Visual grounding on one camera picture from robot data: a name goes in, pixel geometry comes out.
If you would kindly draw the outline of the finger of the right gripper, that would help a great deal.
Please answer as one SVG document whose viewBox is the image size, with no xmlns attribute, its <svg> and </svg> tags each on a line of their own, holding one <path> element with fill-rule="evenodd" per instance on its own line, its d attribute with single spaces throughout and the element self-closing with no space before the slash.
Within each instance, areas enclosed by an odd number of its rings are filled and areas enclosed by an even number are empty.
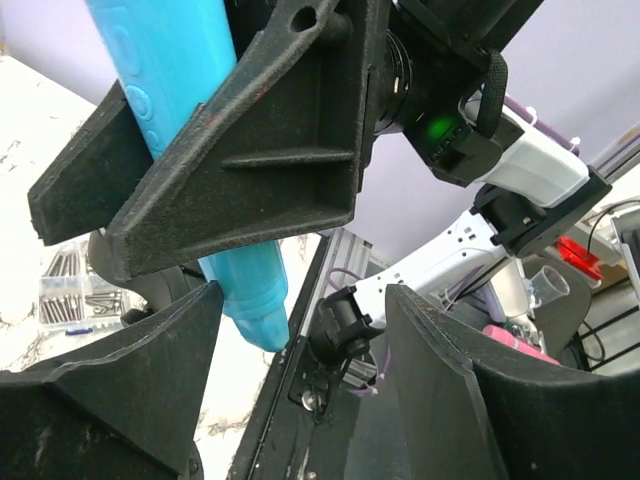
<svg viewBox="0 0 640 480">
<path fill-rule="evenodd" d="M 159 159 L 136 168 L 106 230 L 121 280 L 348 223 L 374 141 L 384 1 L 230 1 L 242 57 Z"/>
<path fill-rule="evenodd" d="M 107 227 L 151 165 L 123 89 L 114 83 L 28 192 L 39 239 L 53 246 Z"/>
</svg>

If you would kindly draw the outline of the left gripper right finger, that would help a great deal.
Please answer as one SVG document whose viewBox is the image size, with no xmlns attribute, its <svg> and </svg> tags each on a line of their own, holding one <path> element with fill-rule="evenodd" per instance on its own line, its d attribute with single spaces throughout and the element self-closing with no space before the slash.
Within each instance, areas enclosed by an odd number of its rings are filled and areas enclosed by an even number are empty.
<svg viewBox="0 0 640 480">
<path fill-rule="evenodd" d="M 385 294 L 417 479 L 635 479 L 639 375 L 600 376 L 505 346 L 404 285 Z"/>
</svg>

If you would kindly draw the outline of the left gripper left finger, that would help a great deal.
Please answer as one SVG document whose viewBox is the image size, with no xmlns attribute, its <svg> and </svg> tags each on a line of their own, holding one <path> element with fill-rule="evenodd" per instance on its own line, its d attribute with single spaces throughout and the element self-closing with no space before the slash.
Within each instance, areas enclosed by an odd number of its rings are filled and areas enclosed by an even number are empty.
<svg viewBox="0 0 640 480">
<path fill-rule="evenodd" d="M 191 479 L 222 313 L 208 283 L 107 337 L 1 374 L 4 479 Z"/>
</svg>

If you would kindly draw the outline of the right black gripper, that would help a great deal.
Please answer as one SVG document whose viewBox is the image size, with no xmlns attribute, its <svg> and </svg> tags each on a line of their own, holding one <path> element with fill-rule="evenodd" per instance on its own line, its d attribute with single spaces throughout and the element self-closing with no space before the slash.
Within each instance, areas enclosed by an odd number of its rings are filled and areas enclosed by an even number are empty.
<svg viewBox="0 0 640 480">
<path fill-rule="evenodd" d="M 493 164 L 509 68 L 504 48 L 537 1 L 394 1 L 375 133 L 402 133 L 428 165 Z"/>
</svg>

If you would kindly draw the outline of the teal microphone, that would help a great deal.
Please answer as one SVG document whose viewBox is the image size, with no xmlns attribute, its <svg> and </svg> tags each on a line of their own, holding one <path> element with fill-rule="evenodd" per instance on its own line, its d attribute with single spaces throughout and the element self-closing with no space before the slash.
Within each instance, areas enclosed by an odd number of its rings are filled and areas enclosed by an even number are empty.
<svg viewBox="0 0 640 480">
<path fill-rule="evenodd" d="M 147 148 L 159 158 L 200 103 L 237 63 L 221 1 L 89 1 Z M 242 337 L 267 352 L 289 341 L 288 280 L 277 242 L 202 257 L 199 266 L 224 294 L 224 314 Z"/>
</svg>

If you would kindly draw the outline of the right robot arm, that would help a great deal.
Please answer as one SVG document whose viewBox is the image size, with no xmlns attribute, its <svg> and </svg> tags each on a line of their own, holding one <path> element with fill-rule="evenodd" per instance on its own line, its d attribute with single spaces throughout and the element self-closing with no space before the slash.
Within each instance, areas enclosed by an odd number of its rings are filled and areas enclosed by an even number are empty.
<svg viewBox="0 0 640 480">
<path fill-rule="evenodd" d="M 28 193 L 46 245 L 90 234 L 134 288 L 195 260 L 266 351 L 288 342 L 281 238 L 349 223 L 374 141 L 401 133 L 471 207 L 319 304 L 342 375 L 386 326 L 385 290 L 453 303 L 553 244 L 610 190 L 507 104 L 503 49 L 535 1 L 90 1 L 116 82 Z"/>
</svg>

